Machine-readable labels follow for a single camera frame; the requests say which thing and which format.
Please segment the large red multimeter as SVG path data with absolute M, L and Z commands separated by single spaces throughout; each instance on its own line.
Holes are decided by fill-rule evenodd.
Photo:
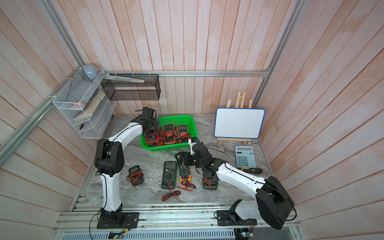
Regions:
M 159 147 L 163 145 L 162 133 L 158 130 L 148 130 L 145 134 L 145 141 L 150 147 Z

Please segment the orange Victor multimeter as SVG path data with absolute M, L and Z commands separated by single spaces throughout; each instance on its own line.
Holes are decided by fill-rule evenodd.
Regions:
M 191 135 L 189 134 L 187 125 L 179 125 L 177 126 L 177 140 L 178 143 L 187 143 L 189 139 L 191 138 Z

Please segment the green DT9205A multimeter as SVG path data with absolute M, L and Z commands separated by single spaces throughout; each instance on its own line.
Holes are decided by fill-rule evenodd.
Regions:
M 162 196 L 162 201 L 165 202 L 173 196 L 179 196 L 181 192 L 176 190 L 176 177 L 178 170 L 178 162 L 165 161 L 163 168 L 162 184 L 161 188 L 168 190 L 169 193 Z

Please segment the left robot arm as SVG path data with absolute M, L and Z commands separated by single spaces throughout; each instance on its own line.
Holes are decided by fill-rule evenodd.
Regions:
M 123 150 L 134 138 L 158 127 L 156 110 L 144 107 L 140 112 L 123 130 L 97 144 L 94 165 L 103 185 L 101 217 L 111 222 L 123 219 L 119 190 L 120 172 L 125 164 Z

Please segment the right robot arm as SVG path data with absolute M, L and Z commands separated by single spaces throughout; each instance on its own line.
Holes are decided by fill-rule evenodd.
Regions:
M 270 176 L 267 179 L 254 176 L 214 158 L 204 143 L 192 143 L 189 152 L 175 155 L 177 162 L 202 169 L 208 177 L 231 184 L 254 198 L 252 201 L 236 200 L 227 211 L 217 211 L 219 226 L 254 226 L 263 219 L 270 227 L 280 230 L 289 221 L 295 204 L 280 181 Z

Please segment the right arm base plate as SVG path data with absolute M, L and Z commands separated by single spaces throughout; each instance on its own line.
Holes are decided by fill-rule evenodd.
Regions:
M 242 200 L 236 200 L 229 210 L 221 210 L 215 212 L 215 218 L 218 225 L 221 227 L 227 226 L 251 226 L 254 227 L 258 224 L 256 219 L 241 219 L 235 212 L 236 207 Z

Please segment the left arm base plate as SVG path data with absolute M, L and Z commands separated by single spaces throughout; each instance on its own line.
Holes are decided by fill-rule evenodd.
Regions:
M 108 212 L 101 209 L 97 229 L 135 229 L 137 228 L 139 213 L 122 211 Z

